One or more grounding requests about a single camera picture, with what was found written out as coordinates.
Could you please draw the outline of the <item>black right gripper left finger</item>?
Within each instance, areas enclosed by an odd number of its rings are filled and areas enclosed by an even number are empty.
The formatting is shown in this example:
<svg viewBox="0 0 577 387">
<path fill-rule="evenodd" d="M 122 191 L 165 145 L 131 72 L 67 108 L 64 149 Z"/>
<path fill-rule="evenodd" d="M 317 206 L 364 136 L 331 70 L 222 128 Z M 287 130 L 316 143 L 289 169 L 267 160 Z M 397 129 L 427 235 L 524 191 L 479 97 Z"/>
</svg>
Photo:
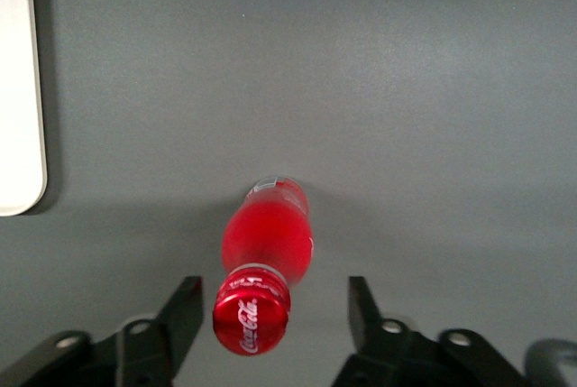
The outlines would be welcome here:
<svg viewBox="0 0 577 387">
<path fill-rule="evenodd" d="M 203 323 L 203 282 L 188 276 L 154 316 L 95 342 L 64 330 L 1 371 L 3 386 L 171 386 Z"/>
</svg>

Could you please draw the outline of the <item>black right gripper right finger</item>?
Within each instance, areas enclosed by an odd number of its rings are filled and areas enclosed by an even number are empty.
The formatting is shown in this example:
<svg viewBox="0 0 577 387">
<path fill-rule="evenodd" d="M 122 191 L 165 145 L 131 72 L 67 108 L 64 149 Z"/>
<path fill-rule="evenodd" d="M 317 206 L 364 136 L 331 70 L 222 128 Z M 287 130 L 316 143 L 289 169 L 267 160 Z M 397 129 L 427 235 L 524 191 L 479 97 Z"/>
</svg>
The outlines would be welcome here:
<svg viewBox="0 0 577 387">
<path fill-rule="evenodd" d="M 362 276 L 348 278 L 355 352 L 334 386 L 528 386 L 530 381 L 480 334 L 463 328 L 429 339 L 384 317 Z"/>
</svg>

